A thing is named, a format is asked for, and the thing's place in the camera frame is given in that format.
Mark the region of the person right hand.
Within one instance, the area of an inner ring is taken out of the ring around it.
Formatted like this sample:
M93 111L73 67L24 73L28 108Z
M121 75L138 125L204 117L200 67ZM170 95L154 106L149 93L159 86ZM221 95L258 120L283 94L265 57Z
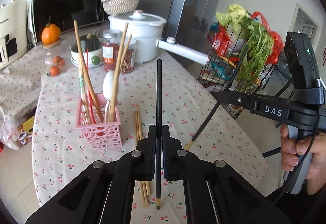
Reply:
M297 155L304 155L307 151L312 137L307 137L298 143L289 139L287 125L281 125L281 167L286 172L293 171L298 165ZM325 135L319 134L315 137L314 143L309 151L312 154L312 161L306 175L307 193L313 195L325 186Z

